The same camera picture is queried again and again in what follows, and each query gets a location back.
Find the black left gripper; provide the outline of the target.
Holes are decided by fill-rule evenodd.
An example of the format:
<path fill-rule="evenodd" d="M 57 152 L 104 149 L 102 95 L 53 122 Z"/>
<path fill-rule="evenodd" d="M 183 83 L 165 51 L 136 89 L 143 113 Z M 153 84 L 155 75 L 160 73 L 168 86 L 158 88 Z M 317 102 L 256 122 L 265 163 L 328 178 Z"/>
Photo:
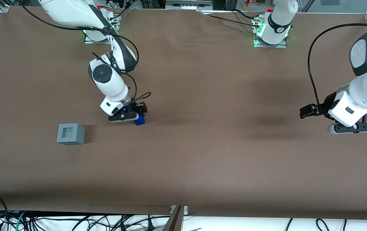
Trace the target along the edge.
<path fill-rule="evenodd" d="M 338 122 L 329 114 L 329 110 L 333 107 L 336 95 L 337 93 L 335 91 L 328 95 L 322 104 L 308 104 L 300 108 L 300 119 L 310 116 L 324 116 L 330 120 Z"/>

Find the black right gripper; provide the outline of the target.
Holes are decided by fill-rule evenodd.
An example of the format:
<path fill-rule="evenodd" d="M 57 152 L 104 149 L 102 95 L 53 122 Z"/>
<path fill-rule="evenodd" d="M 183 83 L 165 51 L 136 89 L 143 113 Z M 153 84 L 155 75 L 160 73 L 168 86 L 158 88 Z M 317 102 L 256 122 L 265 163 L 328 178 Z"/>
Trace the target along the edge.
<path fill-rule="evenodd" d="M 148 112 L 148 108 L 145 102 L 137 103 L 134 101 L 123 107 L 124 114 L 131 112 L 135 112 L 137 114 L 146 114 Z"/>

